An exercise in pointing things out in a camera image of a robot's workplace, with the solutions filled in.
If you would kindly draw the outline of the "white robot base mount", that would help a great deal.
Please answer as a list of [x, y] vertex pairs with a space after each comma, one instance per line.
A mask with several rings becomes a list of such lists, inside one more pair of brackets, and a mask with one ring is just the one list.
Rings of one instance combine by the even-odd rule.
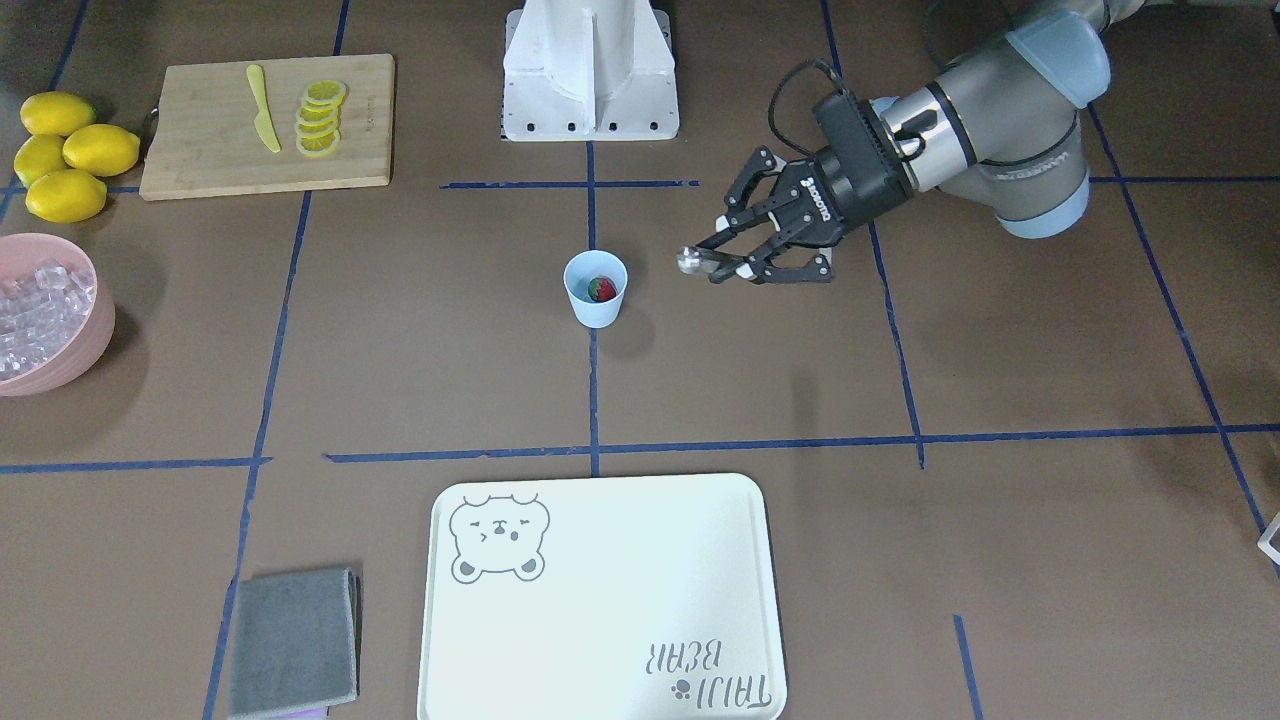
[[506, 17], [500, 135], [511, 142], [675, 138], [669, 15], [649, 1], [526, 1]]

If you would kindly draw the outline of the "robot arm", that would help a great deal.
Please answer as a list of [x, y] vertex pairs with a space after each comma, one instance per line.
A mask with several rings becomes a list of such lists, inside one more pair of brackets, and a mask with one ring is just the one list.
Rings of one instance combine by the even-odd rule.
[[832, 92], [814, 106], [824, 143], [785, 160], [755, 149], [724, 195], [716, 232], [677, 256], [718, 284], [828, 282], [856, 228], [931, 190], [991, 208], [1024, 240], [1064, 232], [1091, 197], [1082, 113], [1111, 67], [1101, 36], [1139, 1], [1036, 1], [1011, 27], [901, 97], [855, 95], [812, 59]]

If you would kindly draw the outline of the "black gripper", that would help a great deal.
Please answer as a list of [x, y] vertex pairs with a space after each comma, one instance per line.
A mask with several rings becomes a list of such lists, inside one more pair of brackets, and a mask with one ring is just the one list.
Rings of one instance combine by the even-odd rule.
[[[778, 176], [760, 202], [751, 197], [765, 177]], [[753, 284], [824, 284], [835, 278], [833, 251], [850, 231], [905, 204], [913, 196], [902, 168], [872, 151], [850, 159], [828, 145], [815, 156], [785, 161], [768, 147], [755, 149], [724, 195], [716, 233], [690, 247], [708, 252], [713, 284], [741, 279]], [[726, 247], [745, 229], [782, 209], [782, 229], [741, 252]]]

